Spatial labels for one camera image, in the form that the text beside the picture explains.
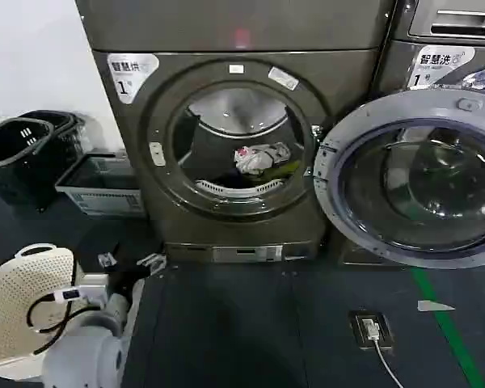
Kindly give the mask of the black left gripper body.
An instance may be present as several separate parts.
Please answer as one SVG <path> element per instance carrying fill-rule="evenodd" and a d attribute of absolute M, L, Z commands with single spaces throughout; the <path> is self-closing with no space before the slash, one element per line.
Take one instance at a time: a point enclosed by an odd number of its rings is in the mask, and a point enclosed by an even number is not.
<path fill-rule="evenodd" d="M 132 298 L 134 285 L 145 277 L 146 266 L 117 263 L 108 269 L 108 293 Z"/>

